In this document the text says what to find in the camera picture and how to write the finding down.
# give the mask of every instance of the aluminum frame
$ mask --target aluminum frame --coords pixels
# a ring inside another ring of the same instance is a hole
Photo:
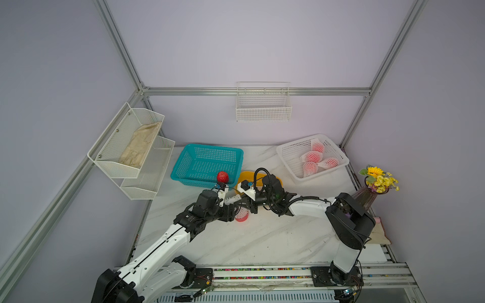
[[[146,96],[236,96],[237,87],[146,87]],[[368,96],[368,87],[290,87],[290,96]]]
[[[149,101],[149,96],[235,96],[237,93],[236,88],[194,88],[194,87],[159,87],[150,88],[145,87],[140,80],[140,77],[136,71],[131,57],[129,56],[126,45],[121,37],[120,31],[114,21],[113,14],[109,9],[106,0],[93,0],[96,8],[99,11],[101,19],[113,40],[118,54],[120,55],[127,72],[135,85],[135,92],[129,99],[130,106],[135,106],[139,101],[142,101],[144,105],[153,110]],[[388,73],[392,63],[394,62],[399,50],[401,49],[406,37],[409,35],[410,30],[416,23],[418,17],[423,11],[427,0],[415,0],[411,9],[409,10],[394,42],[392,43],[385,59],[383,60],[378,73],[376,74],[370,88],[290,88],[290,95],[293,96],[364,96],[362,103],[359,106],[357,113],[355,114],[347,132],[340,143],[340,146],[344,148],[356,127],[358,126],[362,116],[369,107],[376,92],[378,91],[382,81]],[[119,119],[123,117],[125,112],[119,112],[118,115],[111,121],[108,127],[103,132],[101,140],[98,144],[100,146],[108,139],[109,134],[114,130],[114,127],[119,122]],[[37,223],[32,227],[27,236],[23,239],[21,244],[14,251],[12,256],[7,260],[6,264],[0,270],[0,303],[3,302],[12,289],[16,286],[22,275],[25,273],[36,254],[45,243],[47,237],[50,235],[57,222],[60,220],[64,212],[69,207],[73,198],[76,196],[79,189],[84,184],[89,172],[93,168],[94,164],[85,157],[75,172],[67,180],[62,187],[61,191],[57,194],[48,208],[41,215]],[[351,166],[349,166],[349,174],[355,175]],[[358,180],[355,182],[355,186],[360,184]],[[148,201],[147,207],[150,206],[151,200]],[[424,298],[420,293],[415,292],[417,298],[424,302]]]
[[[347,129],[347,131],[345,132],[345,135],[343,136],[342,142],[340,143],[341,148],[345,148],[349,143],[350,138],[352,137],[358,124],[362,120],[362,117],[364,116],[366,110],[369,108],[372,100],[374,99],[375,94],[377,93],[377,91],[379,90],[379,87],[382,84],[382,81],[384,81],[385,76],[387,75],[389,69],[391,68],[392,64],[396,60],[396,57],[399,51],[403,47],[404,41],[409,36],[409,33],[413,28],[414,24],[416,24],[416,21],[418,21],[418,18],[421,15],[421,12],[423,11],[427,2],[428,0],[415,0],[413,5],[411,6],[411,9],[407,13],[406,18],[404,19],[404,22],[401,25],[401,28],[399,29],[399,32],[396,35],[396,38],[394,38],[394,41],[392,42],[392,45],[386,57],[382,61],[381,66],[377,71],[377,74],[375,75],[374,80],[372,81],[370,95],[365,96],[364,99],[362,100],[362,103],[360,104],[354,118],[352,119],[352,122],[350,123],[349,128]]]
[[[128,100],[128,103],[130,106],[134,106],[141,99],[141,92],[134,92]],[[128,109],[118,112],[100,136],[94,150],[99,150],[103,146],[103,143],[109,138],[127,112]],[[2,267],[0,270],[0,302],[3,302],[12,289],[17,285],[17,282],[30,266],[33,259],[42,248],[42,245],[47,240],[47,237],[53,231],[72,200],[81,189],[93,167],[94,163],[85,156],[77,169],[64,184],[61,191],[44,211],[12,256],[8,259],[7,263]]]

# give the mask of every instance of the red apple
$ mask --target red apple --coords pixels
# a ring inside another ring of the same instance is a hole
[[[217,174],[217,182],[222,182],[222,183],[229,182],[229,175],[226,172],[219,172]]]

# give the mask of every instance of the black mounting plate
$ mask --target black mounting plate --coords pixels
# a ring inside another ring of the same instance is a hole
[[[311,279],[313,280],[313,286],[315,287],[328,287],[328,286],[336,286],[331,279],[332,276],[330,274],[330,266],[314,266],[310,267],[311,271]],[[350,271],[352,276],[357,276],[359,274],[359,269],[357,266],[354,266]],[[352,279],[349,282],[344,284],[345,286],[354,286],[357,283]]]
[[[201,288],[204,288],[207,286],[207,281],[204,279],[197,279],[197,277],[204,276],[207,280],[212,282],[212,278],[214,277],[214,273],[212,271],[212,268],[196,268],[195,269],[195,278],[194,278],[194,284],[190,286],[189,288],[185,289],[191,289],[191,288],[197,288],[198,290]]]

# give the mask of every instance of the pink object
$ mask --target pink object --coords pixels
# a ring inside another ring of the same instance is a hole
[[[314,175],[318,171],[318,165],[315,162],[303,163],[303,178],[309,175]]]
[[[246,221],[247,217],[249,217],[249,211],[246,208],[241,207],[238,210],[238,214],[236,215],[235,219],[237,222]]]
[[[323,169],[329,169],[332,167],[336,167],[338,165],[339,165],[339,159],[334,157],[326,158],[322,162],[318,163],[318,166],[322,167]]]
[[[323,154],[321,152],[317,152],[315,150],[310,150],[309,152],[305,153],[300,157],[302,162],[315,162],[318,163],[322,161]]]
[[[310,140],[311,150],[321,152],[322,154],[325,152],[325,145],[320,142],[317,138],[313,138]]]

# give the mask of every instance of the teal plastic basket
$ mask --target teal plastic basket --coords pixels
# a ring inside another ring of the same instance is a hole
[[[241,174],[243,154],[240,148],[189,144],[182,150],[170,177],[184,185],[213,188],[217,174],[224,171],[229,175],[227,185],[234,187]]]

